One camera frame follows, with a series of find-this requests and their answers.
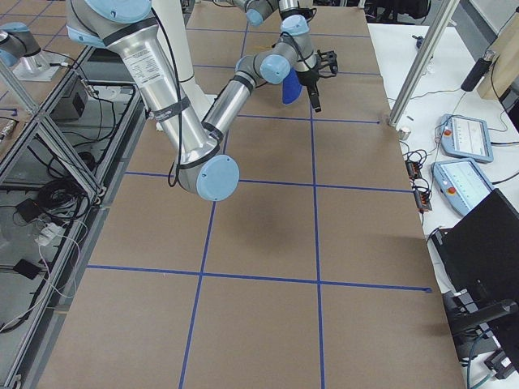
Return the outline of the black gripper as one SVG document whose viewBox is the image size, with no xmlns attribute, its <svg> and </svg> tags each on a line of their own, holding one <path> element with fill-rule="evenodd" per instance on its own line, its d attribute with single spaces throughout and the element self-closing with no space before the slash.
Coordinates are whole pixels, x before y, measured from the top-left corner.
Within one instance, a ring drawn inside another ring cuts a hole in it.
<svg viewBox="0 0 519 389">
<path fill-rule="evenodd" d="M 338 73 L 337 54 L 334 50 L 313 52 L 295 64 L 298 81 L 307 87 L 307 94 L 312 109 L 319 113 L 321 108 L 320 93 L 317 83 L 320 79 L 335 77 Z"/>
</svg>

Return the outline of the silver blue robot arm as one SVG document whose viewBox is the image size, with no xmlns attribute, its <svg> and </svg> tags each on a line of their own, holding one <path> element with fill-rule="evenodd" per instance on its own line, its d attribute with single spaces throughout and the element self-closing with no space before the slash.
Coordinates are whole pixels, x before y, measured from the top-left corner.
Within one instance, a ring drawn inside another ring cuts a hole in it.
<svg viewBox="0 0 519 389">
<path fill-rule="evenodd" d="M 208 201 L 235 191 L 239 168 L 221 149 L 225 135 L 261 83 L 295 79 L 307 90 L 311 107 L 320 111 L 317 87 L 322 70 L 337 73 L 337 56 L 311 42 L 309 23 L 315 8 L 304 1 L 238 1 L 252 26 L 270 15 L 281 17 L 274 45 L 241 58 L 233 77 L 215 98 L 195 81 L 179 1 L 97 1 L 66 3 L 69 37 L 80 44 L 116 53 L 134 80 L 157 125 L 177 151 L 169 172 L 171 186 Z"/>
<path fill-rule="evenodd" d="M 26 24 L 1 26 L 1 61 L 20 81 L 50 82 L 58 71 L 52 56 L 43 51 Z"/>
</svg>

